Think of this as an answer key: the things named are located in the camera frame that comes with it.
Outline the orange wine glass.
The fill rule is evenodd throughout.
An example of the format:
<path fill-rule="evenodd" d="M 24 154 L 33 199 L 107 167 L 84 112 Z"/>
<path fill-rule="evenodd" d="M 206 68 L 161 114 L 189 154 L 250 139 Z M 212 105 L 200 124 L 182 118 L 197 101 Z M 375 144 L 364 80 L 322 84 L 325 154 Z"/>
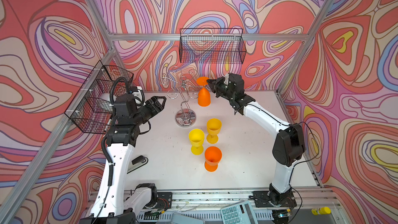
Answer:
<path fill-rule="evenodd" d="M 222 152 L 216 146 L 210 146 L 205 151 L 205 169 L 208 172 L 214 172 L 222 159 Z"/>
<path fill-rule="evenodd" d="M 203 76 L 197 79 L 197 84 L 201 87 L 201 90 L 198 93 L 198 104 L 201 107 L 207 107 L 211 104 L 210 93 L 206 89 L 208 85 L 208 78 Z"/>

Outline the dark yellow wine glass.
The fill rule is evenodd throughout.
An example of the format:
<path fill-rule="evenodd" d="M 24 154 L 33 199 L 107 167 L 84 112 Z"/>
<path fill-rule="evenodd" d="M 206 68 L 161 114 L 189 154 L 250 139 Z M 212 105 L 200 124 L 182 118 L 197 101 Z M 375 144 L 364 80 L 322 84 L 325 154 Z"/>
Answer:
<path fill-rule="evenodd" d="M 218 142 L 218 134 L 220 133 L 222 122 L 219 119 L 213 118 L 207 121 L 206 124 L 208 135 L 206 140 L 210 144 Z"/>

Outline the light yellow wine glass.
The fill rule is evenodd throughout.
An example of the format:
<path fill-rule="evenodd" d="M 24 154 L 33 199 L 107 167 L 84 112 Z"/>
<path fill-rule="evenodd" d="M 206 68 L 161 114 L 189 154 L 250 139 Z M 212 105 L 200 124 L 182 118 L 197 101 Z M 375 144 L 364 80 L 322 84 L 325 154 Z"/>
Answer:
<path fill-rule="evenodd" d="M 204 148 L 203 143 L 205 139 L 205 134 L 201 129 L 193 129 L 189 132 L 189 141 L 191 144 L 191 152 L 194 155 L 201 155 Z"/>

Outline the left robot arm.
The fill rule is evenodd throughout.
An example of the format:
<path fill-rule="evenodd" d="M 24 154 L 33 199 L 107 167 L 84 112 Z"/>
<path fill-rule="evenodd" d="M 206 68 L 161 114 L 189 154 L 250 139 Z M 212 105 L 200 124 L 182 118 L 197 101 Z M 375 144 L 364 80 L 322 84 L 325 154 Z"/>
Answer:
<path fill-rule="evenodd" d="M 94 204 L 82 218 L 81 224 L 134 224 L 146 207 L 157 204 L 154 183 L 139 184 L 129 198 L 124 197 L 127 171 L 137 139 L 143 132 L 141 125 L 162 112 L 166 97 L 137 96 L 140 89 L 130 89 L 125 77 L 117 78 L 109 92 L 113 107 L 110 127 L 101 140 L 101 150 L 106 158 L 101 185 Z"/>

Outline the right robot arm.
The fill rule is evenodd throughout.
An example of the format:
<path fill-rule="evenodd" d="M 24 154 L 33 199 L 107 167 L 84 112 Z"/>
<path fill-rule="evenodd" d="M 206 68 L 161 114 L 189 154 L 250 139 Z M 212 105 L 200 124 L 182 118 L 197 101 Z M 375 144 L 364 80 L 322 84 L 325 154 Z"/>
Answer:
<path fill-rule="evenodd" d="M 234 113 L 250 118 L 271 135 L 276 168 L 266 198 L 272 206 L 281 206 L 292 193 L 294 167 L 306 151 L 302 126 L 283 121 L 264 109 L 245 93 L 244 80 L 238 74 L 229 73 L 224 77 L 208 79 L 207 84 L 216 97 L 229 101 Z"/>

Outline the chrome wine glass rack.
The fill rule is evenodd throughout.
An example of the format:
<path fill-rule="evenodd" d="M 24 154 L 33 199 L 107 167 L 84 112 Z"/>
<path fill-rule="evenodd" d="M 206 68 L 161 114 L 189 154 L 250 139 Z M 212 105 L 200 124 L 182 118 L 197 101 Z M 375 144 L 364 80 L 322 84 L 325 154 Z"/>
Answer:
<path fill-rule="evenodd" d="M 170 72 L 161 76 L 161 84 L 167 87 L 167 96 L 170 99 L 181 98 L 180 109 L 175 115 L 175 121 L 178 126 L 183 128 L 191 127 L 197 120 L 195 111 L 190 107 L 189 101 L 197 99 L 198 92 L 191 89 L 200 89 L 196 83 L 199 73 L 197 69 L 188 67 L 184 70 L 181 67 L 174 66 Z"/>

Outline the grey black stapler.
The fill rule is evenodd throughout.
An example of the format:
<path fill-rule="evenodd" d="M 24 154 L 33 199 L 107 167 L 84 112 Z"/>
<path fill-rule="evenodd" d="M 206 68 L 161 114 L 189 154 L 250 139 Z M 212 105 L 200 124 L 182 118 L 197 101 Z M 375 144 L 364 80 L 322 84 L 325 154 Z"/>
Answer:
<path fill-rule="evenodd" d="M 132 163 L 129 166 L 127 173 L 129 174 L 129 173 L 145 166 L 148 163 L 148 161 L 149 161 L 148 158 L 145 156 L 141 155 L 141 156 L 136 157 L 135 159 L 132 160 Z"/>

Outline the teal calculator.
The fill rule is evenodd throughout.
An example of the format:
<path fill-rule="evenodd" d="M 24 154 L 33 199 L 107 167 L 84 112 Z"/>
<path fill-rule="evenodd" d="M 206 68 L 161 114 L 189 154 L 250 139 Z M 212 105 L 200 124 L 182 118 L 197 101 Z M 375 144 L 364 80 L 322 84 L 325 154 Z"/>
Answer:
<path fill-rule="evenodd" d="M 240 201 L 221 209 L 224 224 L 258 224 L 256 214 L 249 201 Z"/>

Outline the yellow capped bottle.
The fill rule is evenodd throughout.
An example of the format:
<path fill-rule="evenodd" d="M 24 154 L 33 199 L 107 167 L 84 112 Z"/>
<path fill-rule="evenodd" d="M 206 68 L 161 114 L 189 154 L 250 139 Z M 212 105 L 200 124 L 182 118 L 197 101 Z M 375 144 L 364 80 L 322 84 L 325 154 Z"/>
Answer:
<path fill-rule="evenodd" d="M 313 215 L 329 215 L 331 214 L 331 209 L 329 207 L 319 207 L 319 208 L 313 208 L 312 209 L 312 214 Z"/>

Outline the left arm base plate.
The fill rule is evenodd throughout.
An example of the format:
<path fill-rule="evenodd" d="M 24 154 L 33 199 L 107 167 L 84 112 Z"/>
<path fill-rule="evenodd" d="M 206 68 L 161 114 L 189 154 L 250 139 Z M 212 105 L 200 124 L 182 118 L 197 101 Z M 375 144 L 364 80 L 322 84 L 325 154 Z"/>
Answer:
<path fill-rule="evenodd" d="M 150 203 L 145 209 L 157 209 L 158 211 L 167 210 L 172 207 L 173 193 L 172 192 L 159 192 L 157 193 L 157 200 Z"/>

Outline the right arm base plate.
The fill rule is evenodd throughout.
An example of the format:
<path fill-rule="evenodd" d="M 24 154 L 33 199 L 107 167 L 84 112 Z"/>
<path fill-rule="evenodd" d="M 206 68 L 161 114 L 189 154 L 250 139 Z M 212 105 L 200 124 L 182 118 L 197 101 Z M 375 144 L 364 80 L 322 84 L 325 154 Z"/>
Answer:
<path fill-rule="evenodd" d="M 267 208 L 267 207 L 285 207 L 285 208 L 295 208 L 297 202 L 293 192 L 290 190 L 287 194 L 282 195 L 277 203 L 272 203 L 269 191 L 253 191 L 252 195 L 249 195 L 249 199 L 253 200 L 257 208 Z"/>

